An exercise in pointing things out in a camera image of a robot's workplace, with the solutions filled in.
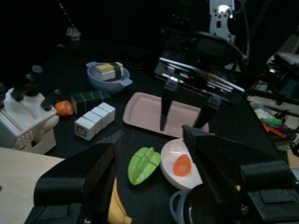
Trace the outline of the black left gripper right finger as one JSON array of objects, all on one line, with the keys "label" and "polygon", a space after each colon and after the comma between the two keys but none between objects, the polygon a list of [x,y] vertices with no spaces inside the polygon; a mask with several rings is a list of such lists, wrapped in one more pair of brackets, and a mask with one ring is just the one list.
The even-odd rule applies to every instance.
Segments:
[{"label": "black left gripper right finger", "polygon": [[201,184],[188,193],[188,224],[299,224],[299,182],[277,156],[183,127]]}]

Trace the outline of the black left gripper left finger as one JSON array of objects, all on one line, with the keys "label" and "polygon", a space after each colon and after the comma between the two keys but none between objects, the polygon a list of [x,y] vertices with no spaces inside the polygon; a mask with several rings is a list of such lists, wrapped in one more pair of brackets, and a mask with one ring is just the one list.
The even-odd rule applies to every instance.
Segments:
[{"label": "black left gripper left finger", "polygon": [[41,175],[24,224],[108,224],[123,140],[119,131]]}]

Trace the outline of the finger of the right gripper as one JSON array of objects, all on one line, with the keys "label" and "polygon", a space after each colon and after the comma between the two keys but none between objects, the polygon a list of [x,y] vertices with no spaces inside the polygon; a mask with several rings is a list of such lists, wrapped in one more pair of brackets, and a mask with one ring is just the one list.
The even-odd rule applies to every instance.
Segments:
[{"label": "finger of the right gripper", "polygon": [[196,128],[200,129],[208,123],[208,121],[215,116],[216,112],[219,111],[220,103],[221,103],[221,97],[212,94],[208,97],[204,107],[200,109],[200,113],[196,118],[196,122],[193,124]]},{"label": "finger of the right gripper", "polygon": [[167,124],[167,116],[172,106],[172,101],[173,101],[177,86],[179,86],[179,81],[175,78],[169,78],[163,86],[160,131],[164,131],[164,127]]}]

